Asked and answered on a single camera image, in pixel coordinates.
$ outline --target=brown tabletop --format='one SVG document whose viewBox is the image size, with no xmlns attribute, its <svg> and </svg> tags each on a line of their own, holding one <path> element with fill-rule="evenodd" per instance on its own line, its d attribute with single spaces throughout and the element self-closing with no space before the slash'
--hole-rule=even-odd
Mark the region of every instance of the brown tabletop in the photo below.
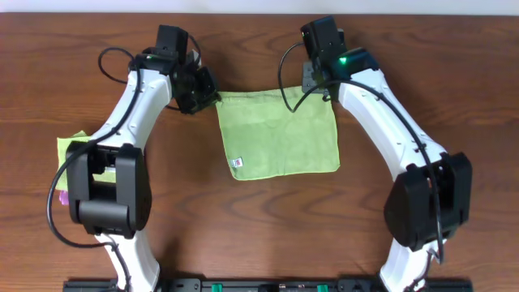
<svg viewBox="0 0 519 292">
<path fill-rule="evenodd" d="M 97 55 L 116 45 L 136 54 L 158 24 L 193 34 L 221 89 L 277 87 L 277 64 L 314 15 L 1 14 L 0 290 L 56 291 L 68 277 L 115 277 L 104 250 L 60 243 L 45 220 L 57 169 L 56 137 L 93 133 L 123 85 L 105 78 Z M 377 58 L 417 123 L 474 167 L 470 220 L 446 244 L 436 277 L 469 277 L 477 291 L 519 286 L 519 18 L 341 15 L 349 47 Z M 300 83 L 304 49 L 284 66 Z M 127 59 L 107 71 L 125 78 Z M 216 109 L 164 110 L 148 140 L 153 207 L 147 225 L 166 275 L 336 277 L 373 274 L 391 234 L 383 207 L 392 180 L 364 130 L 334 105 L 341 167 L 252 182 L 232 178 Z M 58 228 L 92 236 L 56 200 Z"/>
</svg>

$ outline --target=green cloth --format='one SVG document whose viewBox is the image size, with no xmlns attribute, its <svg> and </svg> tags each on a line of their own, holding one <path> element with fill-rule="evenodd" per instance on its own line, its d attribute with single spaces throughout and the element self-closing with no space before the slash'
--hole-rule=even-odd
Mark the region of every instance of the green cloth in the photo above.
<svg viewBox="0 0 519 292">
<path fill-rule="evenodd" d="M 321 94 L 311 94 L 294 114 L 286 109 L 279 90 L 220 94 L 221 136 L 237 180 L 339 168 L 335 115 Z M 285 94 L 294 107 L 302 90 L 287 88 Z"/>
<path fill-rule="evenodd" d="M 66 160 L 66 149 L 71 144 L 72 141 L 79 142 L 88 142 L 90 140 L 90 136 L 84 131 L 80 131 L 73 135 L 71 138 L 58 138 L 58 168 L 61 167 L 63 162 Z M 115 182 L 115 172 L 105 171 L 103 174 L 94 174 L 94 179 L 99 182 L 106 183 L 114 183 Z M 58 191 L 68 191 L 68 185 L 66 184 L 66 171 L 62 174 L 61 178 L 58 180 L 58 184 L 56 185 L 56 190 Z"/>
</svg>

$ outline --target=wooden table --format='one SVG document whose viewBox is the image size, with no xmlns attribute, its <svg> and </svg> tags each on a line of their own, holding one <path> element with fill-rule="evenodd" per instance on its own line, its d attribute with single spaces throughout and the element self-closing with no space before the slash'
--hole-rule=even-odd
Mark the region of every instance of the wooden table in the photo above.
<svg viewBox="0 0 519 292">
<path fill-rule="evenodd" d="M 277 86 L 283 52 L 312 15 L 0 15 L 0 290 L 56 291 L 68 277 L 114 277 L 104 250 L 64 246 L 49 232 L 45 201 L 56 137 L 93 133 L 123 86 L 97 69 L 105 47 L 155 44 L 158 24 L 193 34 L 226 91 Z M 449 152 L 474 167 L 470 220 L 432 276 L 470 277 L 477 291 L 519 286 L 519 19 L 337 16 L 349 47 L 378 59 L 401 103 Z M 300 82 L 298 49 L 286 86 Z M 110 55 L 124 78 L 127 59 Z M 388 168 L 339 106 L 341 168 L 254 182 L 229 172 L 217 112 L 163 111 L 148 141 L 153 192 L 148 232 L 166 275 L 336 277 L 375 273 L 391 243 L 383 206 Z M 58 228 L 92 242 L 56 200 Z"/>
</svg>

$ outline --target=purple object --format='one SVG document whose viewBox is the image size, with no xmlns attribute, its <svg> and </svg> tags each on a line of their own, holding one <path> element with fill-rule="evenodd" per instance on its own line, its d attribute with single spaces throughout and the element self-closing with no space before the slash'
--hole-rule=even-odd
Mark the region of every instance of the purple object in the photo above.
<svg viewBox="0 0 519 292">
<path fill-rule="evenodd" d="M 59 201 L 63 206 L 68 206 L 68 191 L 59 191 Z"/>
</svg>

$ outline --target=black base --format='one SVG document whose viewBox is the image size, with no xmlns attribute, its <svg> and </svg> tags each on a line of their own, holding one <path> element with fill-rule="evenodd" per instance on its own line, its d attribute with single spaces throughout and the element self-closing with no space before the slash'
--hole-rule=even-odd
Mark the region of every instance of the black base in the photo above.
<svg viewBox="0 0 519 292">
<path fill-rule="evenodd" d="M 111 281 L 67 281 L 63 292 L 100 292 L 114 288 Z M 470 281 L 459 279 L 427 279 L 430 292 L 473 292 Z M 322 281 L 240 281 L 176 279 L 159 283 L 156 292 L 385 292 L 375 277 L 342 277 Z"/>
</svg>

